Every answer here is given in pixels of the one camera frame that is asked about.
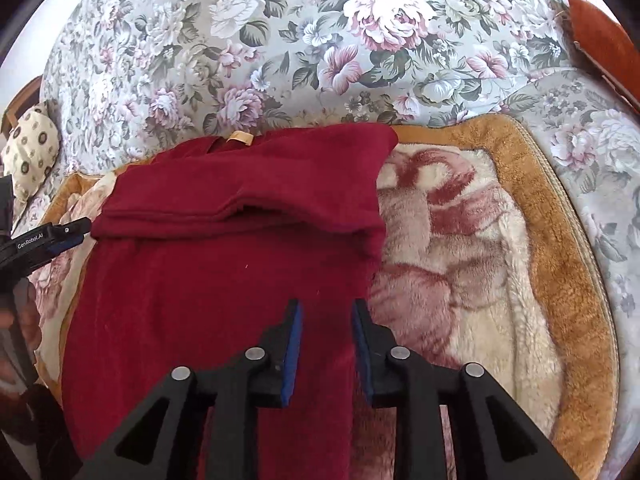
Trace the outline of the left hand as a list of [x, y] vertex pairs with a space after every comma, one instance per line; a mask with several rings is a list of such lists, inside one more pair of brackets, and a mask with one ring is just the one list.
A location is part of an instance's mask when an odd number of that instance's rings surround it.
[[36, 306], [36, 290], [27, 279], [19, 281], [12, 292], [14, 310], [11, 310], [10, 295], [1, 295], [1, 392], [17, 398], [28, 386], [24, 370], [17, 362], [16, 345], [11, 328], [21, 330], [29, 359], [35, 359], [35, 350], [41, 342], [40, 314]]

